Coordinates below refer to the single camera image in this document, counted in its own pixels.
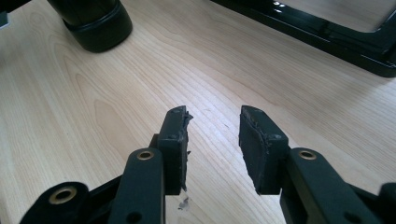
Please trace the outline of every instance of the black metal frame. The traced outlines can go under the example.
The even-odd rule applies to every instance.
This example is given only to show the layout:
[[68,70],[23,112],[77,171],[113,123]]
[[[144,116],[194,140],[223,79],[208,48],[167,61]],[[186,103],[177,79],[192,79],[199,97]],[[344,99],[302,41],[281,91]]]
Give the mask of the black metal frame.
[[273,0],[211,0],[381,77],[396,77],[396,15],[358,32]]

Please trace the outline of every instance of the black plastic bracket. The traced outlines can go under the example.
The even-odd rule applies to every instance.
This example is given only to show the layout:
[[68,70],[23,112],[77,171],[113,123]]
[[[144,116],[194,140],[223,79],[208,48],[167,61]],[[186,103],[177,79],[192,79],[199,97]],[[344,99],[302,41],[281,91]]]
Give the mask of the black plastic bracket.
[[243,105],[239,142],[258,194],[278,194],[287,223],[394,223],[396,183],[376,196],[348,185],[314,150],[288,137],[260,109]]
[[396,15],[358,32],[273,0],[212,0],[381,77],[396,77]]
[[91,191],[78,182],[50,188],[21,224],[164,223],[165,195],[186,189],[191,119],[186,106],[171,109],[149,147],[131,153],[123,175]]

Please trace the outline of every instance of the black rubber foot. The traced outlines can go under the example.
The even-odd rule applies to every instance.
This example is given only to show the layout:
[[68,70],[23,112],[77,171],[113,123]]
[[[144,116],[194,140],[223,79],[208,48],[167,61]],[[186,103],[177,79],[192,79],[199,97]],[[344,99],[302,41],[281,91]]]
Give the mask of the black rubber foot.
[[73,26],[64,20],[67,29],[87,51],[103,52],[121,43],[132,32],[132,22],[120,1],[103,18]]

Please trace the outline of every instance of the wooden table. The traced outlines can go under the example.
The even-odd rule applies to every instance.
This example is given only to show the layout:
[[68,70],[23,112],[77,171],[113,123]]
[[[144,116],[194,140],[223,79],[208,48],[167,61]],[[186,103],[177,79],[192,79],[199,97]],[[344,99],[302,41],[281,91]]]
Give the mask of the wooden table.
[[396,180],[396,79],[208,0],[122,2],[134,30],[105,53],[83,50],[46,1],[0,31],[2,224],[54,185],[93,189],[120,175],[178,105],[194,115],[188,191],[167,197],[168,223],[284,222],[279,197],[257,195],[248,177],[241,105],[264,110],[346,182],[377,193]]

